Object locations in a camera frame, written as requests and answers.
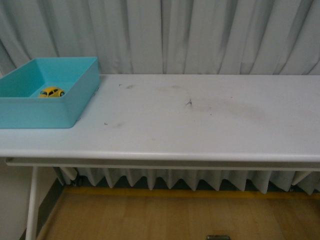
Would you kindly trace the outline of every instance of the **baseboard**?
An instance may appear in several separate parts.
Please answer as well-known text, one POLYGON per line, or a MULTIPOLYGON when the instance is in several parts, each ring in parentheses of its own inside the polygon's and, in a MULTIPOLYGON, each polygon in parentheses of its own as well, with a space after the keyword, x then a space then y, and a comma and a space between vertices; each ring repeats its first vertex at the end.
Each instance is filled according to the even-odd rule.
MULTIPOLYGON (((61 185, 58 179, 56 179, 51 186, 49 192, 45 196, 44 200, 40 204, 39 212, 38 212, 38 221, 36 234, 38 235, 42 227, 45 225, 52 209, 57 203, 61 193, 63 192, 65 186, 61 185)), ((24 230, 22 236, 19 240, 26 240, 26 230, 24 230)))

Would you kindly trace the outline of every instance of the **scuff mark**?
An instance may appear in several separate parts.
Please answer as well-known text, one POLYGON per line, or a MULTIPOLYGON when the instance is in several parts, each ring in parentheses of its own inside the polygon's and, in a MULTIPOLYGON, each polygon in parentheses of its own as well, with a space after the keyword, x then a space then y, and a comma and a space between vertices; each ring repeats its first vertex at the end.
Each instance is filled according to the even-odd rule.
POLYGON ((125 89, 133 89, 136 85, 127 86, 125 89))
POLYGON ((190 104, 190 106, 192 106, 192 101, 191 101, 191 99, 187 102, 187 104, 185 104, 186 106, 188 105, 188 104, 190 104))

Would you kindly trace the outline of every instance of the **table leg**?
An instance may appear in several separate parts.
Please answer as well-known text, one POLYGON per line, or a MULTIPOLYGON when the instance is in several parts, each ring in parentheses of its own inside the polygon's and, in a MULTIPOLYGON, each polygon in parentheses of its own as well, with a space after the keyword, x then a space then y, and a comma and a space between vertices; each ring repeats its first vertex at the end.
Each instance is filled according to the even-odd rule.
POLYGON ((37 236, 37 223, 39 211, 38 173, 39 167, 34 166, 32 169, 31 191, 25 240, 36 240, 37 236))

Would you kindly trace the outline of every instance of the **wooden floor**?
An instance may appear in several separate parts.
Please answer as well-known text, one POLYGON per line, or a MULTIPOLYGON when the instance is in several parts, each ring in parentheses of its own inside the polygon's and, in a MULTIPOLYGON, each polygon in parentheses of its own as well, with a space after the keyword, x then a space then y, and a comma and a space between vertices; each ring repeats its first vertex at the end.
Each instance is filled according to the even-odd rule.
POLYGON ((37 239, 319 240, 319 194, 66 188, 37 239))

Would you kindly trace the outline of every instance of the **yellow strip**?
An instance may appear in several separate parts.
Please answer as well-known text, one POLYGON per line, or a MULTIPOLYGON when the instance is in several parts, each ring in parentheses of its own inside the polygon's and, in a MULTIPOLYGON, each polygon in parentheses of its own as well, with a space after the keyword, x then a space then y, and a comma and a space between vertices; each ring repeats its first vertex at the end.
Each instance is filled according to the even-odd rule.
POLYGON ((65 193, 109 195, 109 196, 139 196, 139 197, 184 197, 184 198, 238 198, 238 199, 317 199, 320 193, 307 195, 304 192, 276 192, 263 194, 259 191, 215 191, 215 190, 175 190, 175 189, 141 189, 141 188, 108 188, 108 187, 72 187, 66 186, 65 193))

